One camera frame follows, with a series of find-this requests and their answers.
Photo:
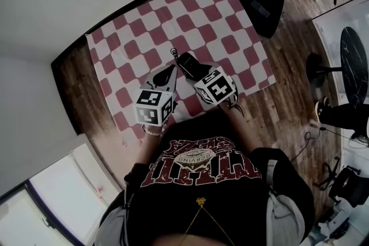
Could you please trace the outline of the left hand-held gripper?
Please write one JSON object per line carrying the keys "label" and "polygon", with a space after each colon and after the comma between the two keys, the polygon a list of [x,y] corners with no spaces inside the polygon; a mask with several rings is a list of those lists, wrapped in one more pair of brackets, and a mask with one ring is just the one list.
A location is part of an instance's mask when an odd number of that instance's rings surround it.
{"label": "left hand-held gripper", "polygon": [[163,126],[176,106],[176,79],[175,65],[162,66],[148,74],[143,85],[136,91],[133,104],[138,123]]}

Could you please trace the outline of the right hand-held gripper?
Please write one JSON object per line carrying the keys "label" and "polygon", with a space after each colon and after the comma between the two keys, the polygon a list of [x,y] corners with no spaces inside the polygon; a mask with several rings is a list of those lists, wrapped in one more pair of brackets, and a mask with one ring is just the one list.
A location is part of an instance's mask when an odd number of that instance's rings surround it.
{"label": "right hand-held gripper", "polygon": [[219,64],[204,62],[203,65],[210,72],[194,84],[194,89],[204,102],[217,105],[236,93],[233,79]]}

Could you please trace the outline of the person's left forearm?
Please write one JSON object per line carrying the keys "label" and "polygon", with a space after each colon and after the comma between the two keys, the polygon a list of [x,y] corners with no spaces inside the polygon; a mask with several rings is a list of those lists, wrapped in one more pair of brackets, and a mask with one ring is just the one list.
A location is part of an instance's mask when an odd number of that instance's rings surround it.
{"label": "person's left forearm", "polygon": [[160,141],[167,130],[167,126],[143,125],[142,129],[145,135],[134,166],[149,165],[155,161]]}

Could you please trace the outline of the person's right forearm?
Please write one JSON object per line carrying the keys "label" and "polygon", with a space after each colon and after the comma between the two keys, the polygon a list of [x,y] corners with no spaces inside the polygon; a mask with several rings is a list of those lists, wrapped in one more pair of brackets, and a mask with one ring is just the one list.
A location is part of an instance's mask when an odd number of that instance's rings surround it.
{"label": "person's right forearm", "polygon": [[219,107],[228,116],[231,126],[236,132],[239,142],[243,146],[246,153],[251,153],[259,147],[259,139],[257,133],[245,119],[242,108],[235,104],[233,107],[228,102],[222,102]]}

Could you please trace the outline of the red white checkered tablecloth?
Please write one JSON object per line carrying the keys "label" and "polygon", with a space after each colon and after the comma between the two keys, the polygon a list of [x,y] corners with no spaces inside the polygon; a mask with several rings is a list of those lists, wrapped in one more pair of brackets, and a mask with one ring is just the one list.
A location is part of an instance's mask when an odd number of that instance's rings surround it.
{"label": "red white checkered tablecloth", "polygon": [[275,83],[263,45],[240,0],[152,0],[86,36],[95,72],[125,145],[144,133],[134,95],[154,70],[173,64],[172,49],[218,63],[241,97]]}

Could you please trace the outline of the person's black printed T-shirt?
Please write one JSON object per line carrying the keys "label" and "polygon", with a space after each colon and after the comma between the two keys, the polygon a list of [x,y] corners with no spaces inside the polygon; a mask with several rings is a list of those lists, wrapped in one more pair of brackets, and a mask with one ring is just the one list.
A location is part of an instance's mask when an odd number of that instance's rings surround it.
{"label": "person's black printed T-shirt", "polygon": [[312,228],[312,192],[285,153],[246,153],[222,111],[169,127],[156,156],[125,177],[129,246],[170,235],[226,246],[298,246]]}

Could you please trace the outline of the round black marble table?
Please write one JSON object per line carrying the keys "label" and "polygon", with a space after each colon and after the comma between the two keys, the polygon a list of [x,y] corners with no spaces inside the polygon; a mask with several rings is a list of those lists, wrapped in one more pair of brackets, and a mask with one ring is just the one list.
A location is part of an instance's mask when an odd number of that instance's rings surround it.
{"label": "round black marble table", "polygon": [[369,87],[369,66],[364,45],[352,27],[341,32],[339,67],[327,67],[318,54],[310,54],[306,60],[309,83],[319,88],[328,73],[341,72],[348,102],[356,109],[364,104]]}

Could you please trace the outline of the black star chair base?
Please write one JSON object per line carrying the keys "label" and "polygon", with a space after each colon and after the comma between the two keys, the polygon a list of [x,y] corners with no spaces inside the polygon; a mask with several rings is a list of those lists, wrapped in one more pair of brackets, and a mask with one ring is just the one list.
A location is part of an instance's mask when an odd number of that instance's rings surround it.
{"label": "black star chair base", "polygon": [[319,188],[320,191],[326,191],[337,178],[337,169],[340,163],[340,158],[335,156],[334,160],[336,161],[334,168],[332,169],[327,162],[324,162],[322,165],[323,173],[327,174],[327,178],[320,183],[313,183],[315,188]]}

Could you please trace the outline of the black framed window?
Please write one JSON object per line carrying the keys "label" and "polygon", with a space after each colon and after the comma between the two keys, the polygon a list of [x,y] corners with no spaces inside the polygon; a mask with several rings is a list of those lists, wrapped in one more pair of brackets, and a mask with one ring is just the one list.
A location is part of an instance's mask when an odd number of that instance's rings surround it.
{"label": "black framed window", "polygon": [[93,155],[71,153],[0,204],[0,246],[92,246],[118,192]]}

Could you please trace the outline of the black backpack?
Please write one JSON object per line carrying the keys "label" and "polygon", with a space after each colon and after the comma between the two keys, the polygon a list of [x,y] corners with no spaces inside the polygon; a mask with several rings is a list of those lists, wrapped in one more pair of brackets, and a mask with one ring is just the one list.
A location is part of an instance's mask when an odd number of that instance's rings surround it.
{"label": "black backpack", "polygon": [[369,198],[369,178],[361,177],[358,172],[351,166],[343,168],[329,191],[329,197],[336,203],[337,197],[343,198],[353,208],[364,205]]}

